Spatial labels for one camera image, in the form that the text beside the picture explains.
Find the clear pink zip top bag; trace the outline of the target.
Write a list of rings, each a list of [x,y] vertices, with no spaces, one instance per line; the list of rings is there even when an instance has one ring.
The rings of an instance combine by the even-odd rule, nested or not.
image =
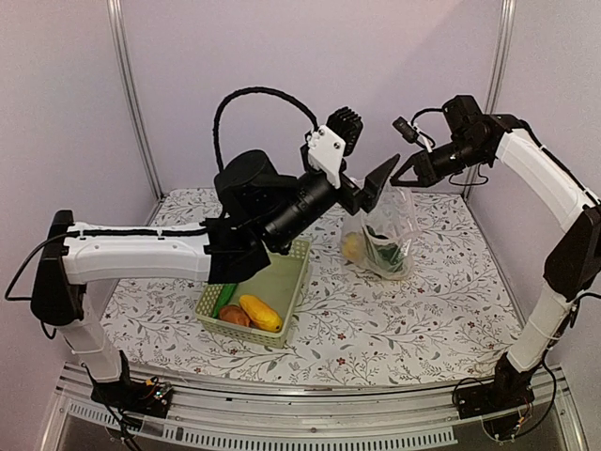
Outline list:
[[[400,281],[412,271],[411,247],[419,233],[411,190],[387,186],[371,212],[345,216],[340,251],[359,268]]]

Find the yellow lemon toy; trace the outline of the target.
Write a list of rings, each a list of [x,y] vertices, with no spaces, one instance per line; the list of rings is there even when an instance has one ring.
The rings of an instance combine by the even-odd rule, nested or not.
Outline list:
[[[362,236],[354,232],[345,235],[342,239],[341,253],[348,261],[361,261],[364,255]]]

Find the green bok choy toy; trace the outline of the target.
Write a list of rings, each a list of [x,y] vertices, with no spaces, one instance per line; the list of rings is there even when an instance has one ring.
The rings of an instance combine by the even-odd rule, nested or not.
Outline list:
[[[409,270],[410,241],[377,233],[370,225],[362,227],[364,260],[369,270],[386,279],[400,279]]]

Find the orange yellow mango toy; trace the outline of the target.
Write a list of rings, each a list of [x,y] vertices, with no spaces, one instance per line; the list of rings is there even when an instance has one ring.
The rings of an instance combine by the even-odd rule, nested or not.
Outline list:
[[[258,297],[242,295],[239,298],[239,306],[258,329],[270,333],[279,333],[282,330],[283,321],[279,314]]]

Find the green bitter gourd toy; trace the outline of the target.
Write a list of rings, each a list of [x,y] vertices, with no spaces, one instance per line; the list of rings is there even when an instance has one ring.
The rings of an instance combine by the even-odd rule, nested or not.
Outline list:
[[[211,316],[214,319],[217,319],[219,317],[219,313],[222,308],[224,308],[225,306],[228,306],[237,287],[238,287],[237,284],[225,284],[222,286],[221,291],[219,292],[217,299],[215,301],[215,304],[213,306],[213,310],[212,310],[212,314],[211,314]]]

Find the brown bread roll toy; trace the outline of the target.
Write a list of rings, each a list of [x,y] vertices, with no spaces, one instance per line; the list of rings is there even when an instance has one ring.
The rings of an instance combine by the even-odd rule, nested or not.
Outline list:
[[[226,305],[222,307],[218,316],[219,320],[243,327],[249,327],[251,324],[251,320],[246,312],[238,305]]]

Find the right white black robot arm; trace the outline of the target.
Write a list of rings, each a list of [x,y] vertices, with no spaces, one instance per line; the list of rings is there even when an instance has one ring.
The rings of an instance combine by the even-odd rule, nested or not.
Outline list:
[[[554,224],[541,291],[517,341],[502,355],[485,401],[506,409],[531,383],[578,311],[578,297],[600,272],[600,200],[511,115],[470,114],[448,119],[448,144],[422,149],[392,176],[394,186],[431,187],[469,167],[500,163],[532,191]]]

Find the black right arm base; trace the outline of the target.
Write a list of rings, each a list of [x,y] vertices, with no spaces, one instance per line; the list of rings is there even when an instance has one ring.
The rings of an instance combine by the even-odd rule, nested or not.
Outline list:
[[[461,419],[502,412],[526,406],[533,401],[531,377],[514,381],[495,378],[488,383],[466,378],[452,392],[452,402]]]

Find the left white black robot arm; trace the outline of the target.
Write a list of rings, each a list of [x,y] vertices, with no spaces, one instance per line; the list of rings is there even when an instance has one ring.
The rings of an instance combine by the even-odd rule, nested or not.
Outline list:
[[[94,381],[120,408],[139,400],[122,353],[84,307],[90,282],[175,278],[211,284],[240,283],[286,254],[291,242],[334,205],[349,213],[377,204],[399,158],[368,174],[362,187],[345,175],[332,185],[307,168],[299,178],[277,173],[266,152],[248,150],[214,180],[224,215],[197,223],[128,228],[77,223],[58,211],[43,243],[32,293],[32,313],[63,335]]]

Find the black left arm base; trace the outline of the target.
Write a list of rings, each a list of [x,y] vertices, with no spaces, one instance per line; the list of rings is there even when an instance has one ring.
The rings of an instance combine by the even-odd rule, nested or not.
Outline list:
[[[145,382],[94,382],[91,399],[99,404],[125,412],[166,418],[173,397],[173,386],[152,378]]]

